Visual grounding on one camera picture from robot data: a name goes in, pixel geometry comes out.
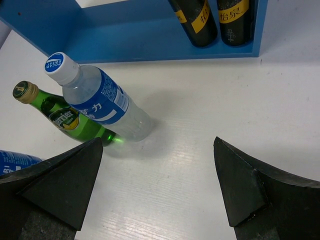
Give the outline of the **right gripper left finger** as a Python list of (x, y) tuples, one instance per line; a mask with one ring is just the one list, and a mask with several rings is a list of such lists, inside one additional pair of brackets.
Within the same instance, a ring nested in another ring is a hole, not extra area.
[(103, 155), (100, 138), (0, 177), (2, 240), (73, 240)]

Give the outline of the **plastic water bottle front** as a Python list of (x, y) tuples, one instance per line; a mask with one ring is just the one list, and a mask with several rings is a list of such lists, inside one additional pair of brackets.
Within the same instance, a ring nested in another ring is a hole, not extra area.
[(0, 175), (9, 174), (29, 166), (38, 164), (43, 160), (39, 157), (1, 150), (0, 151)]

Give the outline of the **green glass bottle front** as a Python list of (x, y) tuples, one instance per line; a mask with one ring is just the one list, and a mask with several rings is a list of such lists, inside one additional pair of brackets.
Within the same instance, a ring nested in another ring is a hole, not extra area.
[(40, 111), (56, 128), (76, 141), (84, 143), (101, 138), (104, 147), (122, 142), (119, 135), (75, 110), (62, 96), (45, 92), (34, 83), (17, 83), (12, 95), (19, 102)]

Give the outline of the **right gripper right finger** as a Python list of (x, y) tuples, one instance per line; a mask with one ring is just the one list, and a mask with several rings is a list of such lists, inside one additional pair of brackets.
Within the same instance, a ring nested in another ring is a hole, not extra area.
[(216, 137), (216, 173), (238, 240), (318, 240), (320, 183), (258, 160)]

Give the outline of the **plastic water bottle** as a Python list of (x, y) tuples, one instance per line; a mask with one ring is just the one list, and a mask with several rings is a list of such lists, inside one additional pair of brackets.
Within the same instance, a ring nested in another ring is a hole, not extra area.
[(43, 160), (39, 157), (1, 150), (0, 151), (0, 175), (9, 174), (29, 166), (38, 164)]
[(79, 65), (56, 52), (46, 60), (44, 71), (62, 87), (62, 96), (71, 107), (106, 129), (133, 142), (151, 133), (151, 117), (102, 69)]

